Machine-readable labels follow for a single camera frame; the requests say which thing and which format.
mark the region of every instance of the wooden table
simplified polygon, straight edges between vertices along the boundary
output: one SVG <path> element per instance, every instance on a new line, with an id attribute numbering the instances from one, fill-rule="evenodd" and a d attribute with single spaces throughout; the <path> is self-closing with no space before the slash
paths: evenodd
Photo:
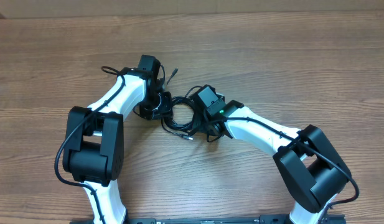
<path id="1" fill-rule="evenodd" d="M 114 84 L 100 66 L 135 67 L 142 54 L 179 68 L 173 95 L 208 83 L 277 123 L 322 128 L 361 189 L 331 213 L 384 223 L 384 11 L 0 20 L 0 223 L 93 216 L 84 190 L 57 180 L 54 157 L 69 109 Z M 118 180 L 130 217 L 293 207 L 272 158 L 246 142 L 186 141 L 134 114 L 124 138 Z M 339 198 L 353 193 L 348 184 Z"/>

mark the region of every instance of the table top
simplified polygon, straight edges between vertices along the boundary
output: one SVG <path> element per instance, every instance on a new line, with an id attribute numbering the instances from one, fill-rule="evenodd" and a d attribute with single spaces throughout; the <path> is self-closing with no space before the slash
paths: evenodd
<path id="1" fill-rule="evenodd" d="M 361 189 L 330 213 L 384 223 L 384 11 L 0 20 L 0 223 L 93 216 L 83 189 L 54 174 L 67 115 L 113 86 L 102 65 L 135 67 L 142 54 L 179 68 L 172 95 L 210 84 L 279 124 L 320 127 Z M 131 218 L 293 207 L 272 158 L 247 142 L 186 141 L 130 114 L 124 148 L 118 182 Z M 347 184 L 338 198 L 353 194 Z"/>

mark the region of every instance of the white arm segment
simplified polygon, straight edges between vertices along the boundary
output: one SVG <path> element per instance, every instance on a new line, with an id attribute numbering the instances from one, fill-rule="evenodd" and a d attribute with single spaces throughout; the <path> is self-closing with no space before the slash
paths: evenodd
<path id="1" fill-rule="evenodd" d="M 262 118 L 257 114 L 253 113 L 248 107 L 244 106 L 237 109 L 230 116 L 231 117 L 242 117 L 242 118 L 253 118 L 258 121 L 262 121 L 272 128 L 287 134 L 292 138 L 298 136 L 298 128 L 288 128 L 279 124 L 276 124 L 270 120 Z M 275 155 L 278 152 L 280 146 L 287 146 L 291 141 L 286 138 L 281 138 L 272 131 L 260 126 L 251 121 L 243 120 L 228 120 L 225 126 L 229 133 L 235 139 L 248 141 L 254 144 L 258 149 L 261 149 L 270 156 Z M 304 160 L 306 155 L 301 156 L 301 160 Z M 336 195 L 334 195 L 327 203 L 330 203 Z M 324 209 L 319 213 L 308 212 L 305 208 L 302 208 L 300 204 L 295 203 L 294 209 L 290 213 L 290 220 L 295 224 L 316 224 Z"/>
<path id="2" fill-rule="evenodd" d="M 125 86 L 121 92 L 118 93 L 118 95 L 108 104 L 108 106 L 100 110 L 100 112 L 116 112 L 118 114 L 122 114 L 125 120 L 129 112 L 131 112 L 131 110 L 144 99 L 146 94 L 146 81 L 132 75 L 124 75 L 124 79 Z M 122 82 L 122 78 L 118 77 L 116 84 L 109 90 L 109 92 L 106 93 L 96 103 L 91 104 L 89 108 L 92 110 L 97 109 L 97 107 L 102 105 L 105 100 L 111 97 L 120 88 Z M 93 135 L 102 136 L 102 133 L 95 131 Z M 85 181 L 84 184 L 88 184 L 96 190 L 96 194 L 100 203 L 100 209 L 106 224 L 123 224 L 127 211 L 121 202 L 121 198 L 119 197 L 117 180 L 110 181 L 109 186 L 107 187 L 102 187 L 101 184 L 89 181 Z M 93 195 L 91 195 L 91 191 L 86 188 L 84 189 L 87 192 L 88 198 L 90 199 L 93 214 L 95 216 L 93 223 L 103 223 L 100 221 L 96 202 Z"/>
<path id="3" fill-rule="evenodd" d="M 276 124 L 268 119 L 265 119 L 257 114 L 253 113 L 248 107 L 244 106 L 240 109 L 237 109 L 233 112 L 230 118 L 242 117 L 242 118 L 253 118 L 258 121 L 262 121 L 265 124 L 271 126 L 272 128 L 287 134 L 290 137 L 297 137 L 298 128 L 288 128 L 280 124 Z M 248 141 L 254 144 L 258 149 L 261 149 L 270 156 L 275 155 L 278 152 L 280 146 L 287 146 L 291 141 L 286 138 L 281 138 L 272 131 L 262 127 L 259 124 L 256 124 L 251 121 L 242 121 L 242 120 L 228 120 L 225 123 L 225 126 L 229 133 L 235 138 L 244 141 Z"/>

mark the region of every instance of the robotic arm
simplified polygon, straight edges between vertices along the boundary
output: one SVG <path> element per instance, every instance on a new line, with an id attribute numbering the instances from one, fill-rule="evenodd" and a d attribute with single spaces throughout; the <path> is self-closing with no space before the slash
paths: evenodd
<path id="1" fill-rule="evenodd" d="M 108 72 L 118 76 L 114 87 L 89 107 L 75 106 L 69 112 L 63 168 L 72 173 L 75 181 L 83 183 L 78 186 L 84 187 L 90 199 L 95 218 L 84 224 L 132 223 L 127 219 L 117 183 L 124 157 L 123 121 L 138 104 L 140 117 L 144 119 L 172 117 L 171 94 L 164 91 L 164 79 L 157 79 L 160 66 L 154 57 L 143 55 L 137 68 Z M 237 101 L 225 104 L 224 97 L 209 85 L 200 88 L 190 99 L 201 119 L 193 125 L 189 136 L 201 130 L 218 138 L 226 135 L 248 141 L 273 157 L 296 204 L 283 220 L 275 218 L 277 222 L 272 223 L 316 224 L 327 211 L 326 205 L 349 181 L 339 170 L 350 176 L 348 167 L 319 128 L 310 125 L 300 130 L 276 124 Z M 84 141 L 83 136 L 91 135 L 101 136 L 101 143 Z M 316 153 L 330 163 L 318 158 L 307 168 L 302 160 Z"/>

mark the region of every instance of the wooden surface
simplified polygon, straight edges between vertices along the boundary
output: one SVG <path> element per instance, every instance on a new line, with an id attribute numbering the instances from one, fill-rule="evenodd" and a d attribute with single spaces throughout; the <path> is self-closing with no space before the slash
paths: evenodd
<path id="1" fill-rule="evenodd" d="M 384 0 L 0 0 L 8 19 L 351 10 L 384 10 Z"/>
<path id="2" fill-rule="evenodd" d="M 179 67 L 173 95 L 208 83 L 279 124 L 322 128 L 361 189 L 331 213 L 384 223 L 384 11 L 0 20 L 0 223 L 92 216 L 83 189 L 54 174 L 67 114 L 114 84 L 101 65 L 133 67 L 141 54 Z M 292 209 L 272 158 L 250 144 L 186 141 L 133 114 L 124 138 L 118 180 L 131 217 Z M 349 184 L 339 198 L 353 193 Z"/>

